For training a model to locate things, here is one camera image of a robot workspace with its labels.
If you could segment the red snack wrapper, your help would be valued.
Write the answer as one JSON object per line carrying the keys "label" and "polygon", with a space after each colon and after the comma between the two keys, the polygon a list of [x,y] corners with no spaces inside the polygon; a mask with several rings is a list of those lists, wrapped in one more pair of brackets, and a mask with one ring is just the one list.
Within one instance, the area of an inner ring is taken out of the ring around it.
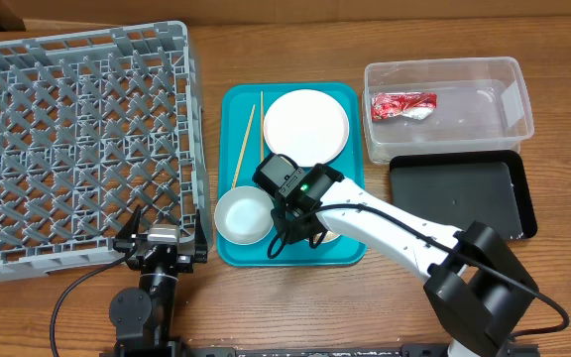
{"label": "red snack wrapper", "polygon": [[437,108],[437,95],[431,92],[378,93],[372,98],[373,121],[394,117],[423,120]]}

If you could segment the grey small bowl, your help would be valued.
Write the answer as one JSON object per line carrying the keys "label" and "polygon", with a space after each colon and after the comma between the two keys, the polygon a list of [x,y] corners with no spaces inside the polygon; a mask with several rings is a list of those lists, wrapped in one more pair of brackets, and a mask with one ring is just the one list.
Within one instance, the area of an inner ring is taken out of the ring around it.
{"label": "grey small bowl", "polygon": [[272,199],[261,189],[238,186],[218,200],[214,219],[218,233],[236,245],[251,245],[264,239],[273,228]]}

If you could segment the pink small bowl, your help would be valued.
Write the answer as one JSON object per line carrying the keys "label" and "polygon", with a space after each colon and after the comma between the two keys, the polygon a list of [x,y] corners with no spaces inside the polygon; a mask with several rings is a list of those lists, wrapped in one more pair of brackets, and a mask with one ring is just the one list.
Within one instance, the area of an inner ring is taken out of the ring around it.
{"label": "pink small bowl", "polygon": [[307,238],[308,245],[311,248],[316,248],[317,246],[325,243],[329,243],[339,237],[339,234],[336,234],[331,231],[323,231],[316,234],[313,234]]}

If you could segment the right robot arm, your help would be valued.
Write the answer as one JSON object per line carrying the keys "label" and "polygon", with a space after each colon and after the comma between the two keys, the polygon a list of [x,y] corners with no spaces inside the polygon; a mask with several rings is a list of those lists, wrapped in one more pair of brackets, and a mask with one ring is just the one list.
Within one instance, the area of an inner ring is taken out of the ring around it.
{"label": "right robot arm", "polygon": [[422,280],[453,339],[451,356],[498,355],[539,296],[514,252],[483,223],[460,229],[430,222],[375,198],[329,166],[305,171],[281,156],[265,159],[253,180],[275,201],[270,257],[302,240],[316,248],[329,232],[367,245]]}

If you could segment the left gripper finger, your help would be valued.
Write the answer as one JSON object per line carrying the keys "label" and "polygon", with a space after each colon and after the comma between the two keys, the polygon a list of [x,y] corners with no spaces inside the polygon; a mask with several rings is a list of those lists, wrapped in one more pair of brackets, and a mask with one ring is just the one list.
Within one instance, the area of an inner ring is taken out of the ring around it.
{"label": "left gripper finger", "polygon": [[196,253],[207,253],[208,252],[208,240],[205,236],[202,224],[200,212],[195,213],[195,229],[194,229],[194,245]]}
{"label": "left gripper finger", "polygon": [[132,213],[130,219],[119,230],[113,239],[114,248],[132,248],[137,240],[140,227],[142,208],[138,205]]}

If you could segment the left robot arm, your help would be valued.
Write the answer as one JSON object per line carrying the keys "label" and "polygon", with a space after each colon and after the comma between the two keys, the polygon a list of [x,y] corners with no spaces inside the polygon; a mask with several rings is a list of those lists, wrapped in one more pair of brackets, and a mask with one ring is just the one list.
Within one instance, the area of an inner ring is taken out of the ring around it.
{"label": "left robot arm", "polygon": [[141,233],[141,217],[142,208],[137,207],[113,240],[113,249],[140,279],[110,302],[116,342],[109,354],[187,357],[191,352],[186,343],[171,336],[178,276],[207,261],[212,240],[200,227],[188,236],[168,224],[154,224]]}

